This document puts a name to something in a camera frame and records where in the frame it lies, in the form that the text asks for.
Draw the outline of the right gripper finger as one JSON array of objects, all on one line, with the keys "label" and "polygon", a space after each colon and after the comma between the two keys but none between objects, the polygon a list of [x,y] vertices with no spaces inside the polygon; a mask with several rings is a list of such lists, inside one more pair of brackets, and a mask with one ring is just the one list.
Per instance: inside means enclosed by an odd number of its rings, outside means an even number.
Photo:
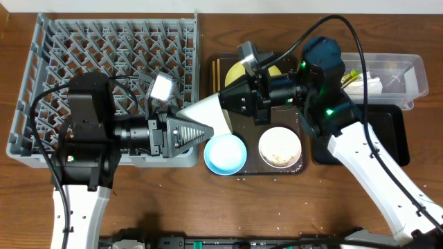
[{"label": "right gripper finger", "polygon": [[255,81],[246,78],[235,80],[219,92],[220,100],[245,100],[252,98],[257,93]]},{"label": "right gripper finger", "polygon": [[221,108],[243,116],[248,115],[247,105],[241,98],[223,98],[219,97]]}]

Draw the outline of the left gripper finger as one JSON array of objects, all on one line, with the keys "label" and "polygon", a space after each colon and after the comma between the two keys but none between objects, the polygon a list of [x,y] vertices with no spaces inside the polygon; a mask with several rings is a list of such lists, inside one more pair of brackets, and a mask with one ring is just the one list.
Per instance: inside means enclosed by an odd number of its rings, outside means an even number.
[{"label": "left gripper finger", "polygon": [[185,145],[179,145],[178,147],[175,147],[175,142],[171,138],[164,137],[162,146],[162,157],[174,158],[179,154],[182,154],[184,151],[187,151],[191,147],[197,146],[206,140],[207,138],[200,137],[187,142]]},{"label": "left gripper finger", "polygon": [[166,125],[173,145],[198,145],[214,136],[212,127],[192,120],[169,118]]}]

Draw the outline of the yellow round plate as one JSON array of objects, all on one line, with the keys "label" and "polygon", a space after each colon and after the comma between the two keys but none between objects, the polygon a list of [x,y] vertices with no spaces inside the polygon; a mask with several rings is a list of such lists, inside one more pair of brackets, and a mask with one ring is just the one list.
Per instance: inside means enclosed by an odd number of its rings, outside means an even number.
[{"label": "yellow round plate", "polygon": [[[268,72],[270,76],[277,76],[282,74],[277,66],[272,66],[268,68]],[[235,63],[226,74],[224,86],[228,86],[229,84],[233,83],[237,78],[245,74],[246,71],[243,65],[240,62]]]}]

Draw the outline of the white paper cup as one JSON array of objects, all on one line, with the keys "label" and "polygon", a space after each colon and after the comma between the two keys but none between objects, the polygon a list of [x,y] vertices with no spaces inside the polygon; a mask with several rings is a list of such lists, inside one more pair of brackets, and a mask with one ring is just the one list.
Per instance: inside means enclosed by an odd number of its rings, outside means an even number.
[{"label": "white paper cup", "polygon": [[177,116],[212,127],[214,136],[233,132],[228,112],[221,107],[219,93],[214,93],[178,111]]}]

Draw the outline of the pale pink bowl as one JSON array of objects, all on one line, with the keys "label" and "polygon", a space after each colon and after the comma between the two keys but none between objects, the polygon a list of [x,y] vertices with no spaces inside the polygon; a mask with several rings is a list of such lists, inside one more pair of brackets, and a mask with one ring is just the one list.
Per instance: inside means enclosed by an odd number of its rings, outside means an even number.
[{"label": "pale pink bowl", "polygon": [[[298,162],[298,160],[302,156],[302,144],[298,135],[294,131],[285,127],[273,127],[267,129],[260,136],[258,142],[258,151],[262,160],[264,160],[263,156],[268,156],[271,154],[279,156],[294,156],[293,160],[293,165],[294,165]],[[274,167],[274,168],[285,169],[289,167]]]}]

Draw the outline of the green orange snack wrapper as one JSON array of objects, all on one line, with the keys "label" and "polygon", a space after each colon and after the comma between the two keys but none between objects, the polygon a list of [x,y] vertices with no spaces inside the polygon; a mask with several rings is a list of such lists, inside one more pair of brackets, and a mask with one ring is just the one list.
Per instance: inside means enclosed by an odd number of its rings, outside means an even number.
[{"label": "green orange snack wrapper", "polygon": [[361,72],[356,70],[351,70],[350,73],[344,75],[341,78],[342,87],[345,88],[348,84],[351,84],[353,81],[357,80]]}]

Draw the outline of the white paper napkin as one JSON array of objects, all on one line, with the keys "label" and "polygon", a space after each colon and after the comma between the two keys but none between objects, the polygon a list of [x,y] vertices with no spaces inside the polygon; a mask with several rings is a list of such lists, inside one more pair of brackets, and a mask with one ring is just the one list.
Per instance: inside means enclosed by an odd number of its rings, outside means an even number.
[{"label": "white paper napkin", "polygon": [[[367,88],[368,94],[379,94],[383,90],[383,85],[379,77],[371,77],[370,72],[367,72]],[[364,79],[361,73],[357,80],[348,84],[345,88],[347,94],[361,94],[364,92]]]}]

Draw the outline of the rice food scraps pile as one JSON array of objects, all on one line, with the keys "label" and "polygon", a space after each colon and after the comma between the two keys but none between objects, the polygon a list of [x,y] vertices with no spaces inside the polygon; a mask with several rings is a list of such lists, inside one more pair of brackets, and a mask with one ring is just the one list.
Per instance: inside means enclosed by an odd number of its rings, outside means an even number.
[{"label": "rice food scraps pile", "polygon": [[289,167],[293,165],[294,156],[279,156],[271,154],[263,156],[264,161],[272,167]]}]

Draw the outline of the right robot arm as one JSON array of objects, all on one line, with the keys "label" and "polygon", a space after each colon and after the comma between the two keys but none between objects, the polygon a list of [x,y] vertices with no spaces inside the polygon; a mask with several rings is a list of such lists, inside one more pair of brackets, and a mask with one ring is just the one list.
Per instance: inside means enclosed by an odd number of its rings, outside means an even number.
[{"label": "right robot arm", "polygon": [[442,247],[442,208],[386,151],[368,123],[366,107],[355,105],[345,92],[345,64],[334,39],[310,39],[296,71],[277,76],[269,73],[277,60],[273,53],[260,53],[251,42],[237,51],[245,74],[220,91],[223,109],[267,125],[273,107],[299,107],[305,131],[328,139],[330,154],[368,193],[401,247]]}]

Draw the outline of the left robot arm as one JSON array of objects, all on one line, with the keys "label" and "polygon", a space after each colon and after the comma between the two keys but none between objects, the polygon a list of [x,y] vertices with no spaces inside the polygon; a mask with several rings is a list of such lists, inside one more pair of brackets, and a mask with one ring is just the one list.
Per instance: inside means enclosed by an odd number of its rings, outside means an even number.
[{"label": "left robot arm", "polygon": [[212,138],[210,126],[177,116],[176,107],[152,115],[116,115],[113,87],[104,73],[69,80],[71,114],[51,156],[55,219],[52,248],[97,248],[100,226],[122,152],[174,158]]}]

